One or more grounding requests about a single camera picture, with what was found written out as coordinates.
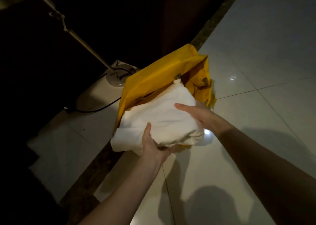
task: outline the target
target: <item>white towel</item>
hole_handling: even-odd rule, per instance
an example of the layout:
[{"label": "white towel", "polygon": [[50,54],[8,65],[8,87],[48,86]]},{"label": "white towel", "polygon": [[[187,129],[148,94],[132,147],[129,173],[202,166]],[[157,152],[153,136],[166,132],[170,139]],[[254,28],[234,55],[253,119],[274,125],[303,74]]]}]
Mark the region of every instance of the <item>white towel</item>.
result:
[{"label": "white towel", "polygon": [[195,99],[182,83],[174,83],[152,101],[125,111],[120,127],[111,139],[113,151],[133,150],[141,155],[142,135],[148,122],[152,126],[150,135],[159,146],[194,145],[203,140],[201,122],[176,109],[175,103],[195,105]]}]

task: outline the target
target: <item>yellow bag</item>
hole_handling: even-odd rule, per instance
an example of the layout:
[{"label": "yellow bag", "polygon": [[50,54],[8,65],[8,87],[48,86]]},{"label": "yellow bag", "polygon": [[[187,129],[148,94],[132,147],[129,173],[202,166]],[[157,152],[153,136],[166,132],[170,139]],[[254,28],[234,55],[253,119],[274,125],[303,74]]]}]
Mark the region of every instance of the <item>yellow bag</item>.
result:
[{"label": "yellow bag", "polygon": [[194,46],[186,44],[127,78],[115,129],[124,111],[149,102],[179,77],[196,100],[213,107],[216,98],[212,93],[208,55],[199,55]]}]

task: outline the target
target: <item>white tile floor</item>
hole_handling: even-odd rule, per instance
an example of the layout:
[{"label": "white tile floor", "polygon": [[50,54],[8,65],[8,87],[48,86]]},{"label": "white tile floor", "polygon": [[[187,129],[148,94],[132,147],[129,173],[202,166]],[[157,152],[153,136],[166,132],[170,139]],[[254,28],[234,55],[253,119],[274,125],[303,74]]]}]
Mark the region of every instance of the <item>white tile floor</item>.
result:
[{"label": "white tile floor", "polygon": [[[209,55],[214,111],[316,178],[315,13],[316,0],[236,0],[199,52]],[[31,169],[56,200],[110,139],[117,106],[94,116],[59,115],[30,142],[41,155]],[[125,152],[97,199],[136,160]],[[212,133],[164,163],[131,224],[149,223],[274,224]]]}]

